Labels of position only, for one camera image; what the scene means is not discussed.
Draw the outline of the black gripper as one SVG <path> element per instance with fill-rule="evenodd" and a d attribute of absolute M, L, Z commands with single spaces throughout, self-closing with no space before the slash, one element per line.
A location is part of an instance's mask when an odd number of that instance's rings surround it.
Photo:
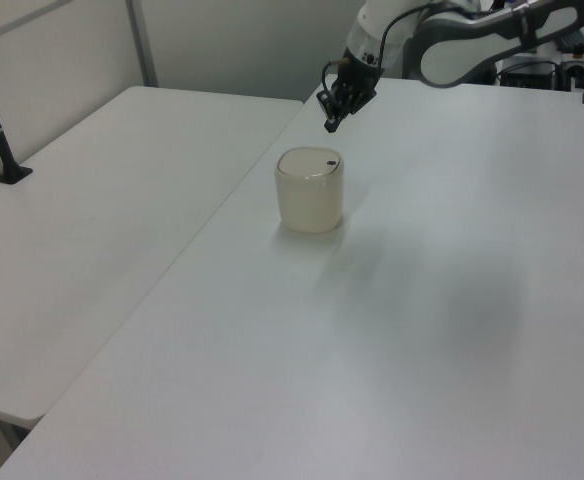
<path fill-rule="evenodd" d="M 378 69 L 354 57 L 343 57 L 331 63 L 337 77 L 322 92 L 322 109 L 326 116 L 324 128 L 335 133 L 342 120 L 356 114 L 376 96 L 380 79 Z"/>

